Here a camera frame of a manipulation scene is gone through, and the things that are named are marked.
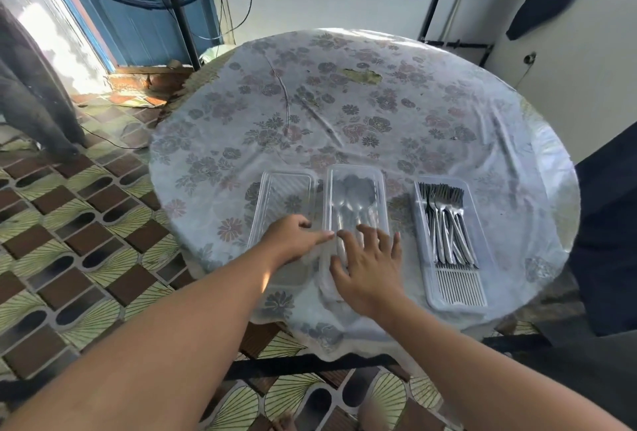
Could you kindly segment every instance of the fan pole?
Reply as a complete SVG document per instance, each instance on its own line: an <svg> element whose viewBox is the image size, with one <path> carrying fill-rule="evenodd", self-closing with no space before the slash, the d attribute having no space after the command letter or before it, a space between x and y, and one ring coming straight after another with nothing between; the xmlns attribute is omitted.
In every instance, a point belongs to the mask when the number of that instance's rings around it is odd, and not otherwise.
<svg viewBox="0 0 637 431"><path fill-rule="evenodd" d="M190 27L188 26L188 21L186 20L186 16L183 12L183 7L179 4L179 0L170 0L170 3L174 7L172 10L175 14L175 18L177 19L177 25L179 25L179 31L181 32L183 43L186 46L186 51L188 52L192 68L199 70L201 68L199 56L197 55L195 42L192 39L192 33L190 33Z"/></svg>

